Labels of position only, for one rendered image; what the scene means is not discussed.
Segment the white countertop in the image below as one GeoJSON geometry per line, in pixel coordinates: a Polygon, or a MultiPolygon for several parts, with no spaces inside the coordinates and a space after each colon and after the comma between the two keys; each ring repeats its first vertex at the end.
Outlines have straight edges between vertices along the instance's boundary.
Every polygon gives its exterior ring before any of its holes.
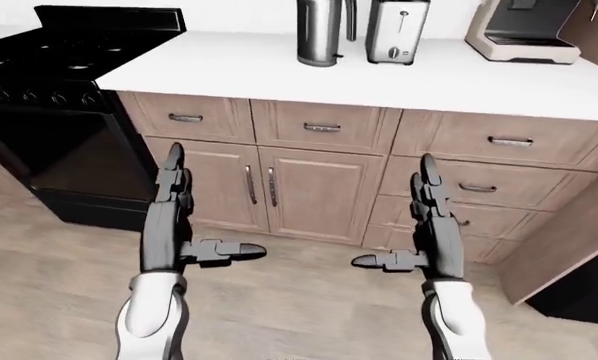
{"type": "Polygon", "coordinates": [[[346,43],[329,68],[299,63],[293,35],[186,32],[99,77],[102,89],[598,121],[598,66],[489,62],[426,39],[413,65],[374,65],[346,43]]]}

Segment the wooden base cabinet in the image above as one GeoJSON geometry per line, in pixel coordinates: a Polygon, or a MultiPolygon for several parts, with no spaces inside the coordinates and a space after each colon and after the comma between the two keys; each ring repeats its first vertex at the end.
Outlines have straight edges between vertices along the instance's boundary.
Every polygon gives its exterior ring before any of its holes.
{"type": "Polygon", "coordinates": [[[156,160],[182,143],[196,224],[276,236],[410,248],[409,179],[437,160],[469,260],[503,260],[598,177],[598,121],[121,92],[156,160]],[[176,122],[170,113],[203,116],[176,122]],[[340,125],[307,131],[304,123],[340,125]],[[488,137],[532,139],[498,146],[488,137]],[[250,165],[258,200],[247,190],[250,165]],[[270,201],[274,167],[278,206],[270,201]],[[494,193],[462,191],[494,185],[494,193]]]}

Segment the black kitchen stove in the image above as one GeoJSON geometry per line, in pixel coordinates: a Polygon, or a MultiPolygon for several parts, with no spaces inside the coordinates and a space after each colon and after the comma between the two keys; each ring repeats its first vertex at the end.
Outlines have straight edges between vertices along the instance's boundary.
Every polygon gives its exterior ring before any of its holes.
{"type": "Polygon", "coordinates": [[[39,5],[0,39],[0,164],[67,223],[140,231],[158,167],[100,77],[186,30],[179,8],[39,5]]]}

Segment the stainless steel electric kettle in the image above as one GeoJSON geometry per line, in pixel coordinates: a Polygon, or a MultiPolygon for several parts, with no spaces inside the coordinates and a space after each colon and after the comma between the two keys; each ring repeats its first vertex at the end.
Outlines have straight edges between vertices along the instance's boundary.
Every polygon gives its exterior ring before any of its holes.
{"type": "Polygon", "coordinates": [[[357,38],[357,0],[296,0],[297,60],[327,68],[337,64],[342,8],[346,13],[346,40],[357,38]]]}

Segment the stainless steel toaster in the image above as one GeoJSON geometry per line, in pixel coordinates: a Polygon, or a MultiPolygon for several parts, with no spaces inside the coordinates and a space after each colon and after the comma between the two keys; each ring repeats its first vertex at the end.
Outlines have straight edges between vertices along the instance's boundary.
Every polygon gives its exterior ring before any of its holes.
{"type": "Polygon", "coordinates": [[[430,4],[430,0],[372,0],[367,61],[413,65],[430,4]]]}

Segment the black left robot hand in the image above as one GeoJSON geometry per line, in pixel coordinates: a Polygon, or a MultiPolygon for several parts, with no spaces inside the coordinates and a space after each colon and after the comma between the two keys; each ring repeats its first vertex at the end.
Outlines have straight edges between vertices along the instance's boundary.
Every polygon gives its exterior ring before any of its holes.
{"type": "Polygon", "coordinates": [[[267,255],[261,245],[222,239],[193,239],[189,220],[194,211],[192,174],[185,167],[180,143],[173,143],[156,179],[157,194],[150,204],[141,234],[140,272],[175,271],[188,265],[202,268],[230,266],[235,261],[267,255]]]}

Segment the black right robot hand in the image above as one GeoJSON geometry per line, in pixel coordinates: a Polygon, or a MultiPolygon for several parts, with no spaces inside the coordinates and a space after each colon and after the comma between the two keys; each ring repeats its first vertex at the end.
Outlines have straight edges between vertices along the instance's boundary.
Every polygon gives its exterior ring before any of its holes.
{"type": "Polygon", "coordinates": [[[450,210],[449,192],[432,155],[421,157],[420,170],[410,179],[410,193],[410,214],[416,221],[413,233],[416,251],[366,254],[355,257],[351,265],[383,272],[421,269],[427,280],[463,279],[465,257],[459,225],[450,210]]]}

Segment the beige coffee machine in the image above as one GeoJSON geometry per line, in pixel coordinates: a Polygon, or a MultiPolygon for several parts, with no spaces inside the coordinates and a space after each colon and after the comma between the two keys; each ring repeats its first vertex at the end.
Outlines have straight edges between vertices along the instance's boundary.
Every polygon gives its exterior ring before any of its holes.
{"type": "Polygon", "coordinates": [[[465,42],[490,62],[571,65],[577,46],[559,38],[581,0],[481,0],[465,42]]]}

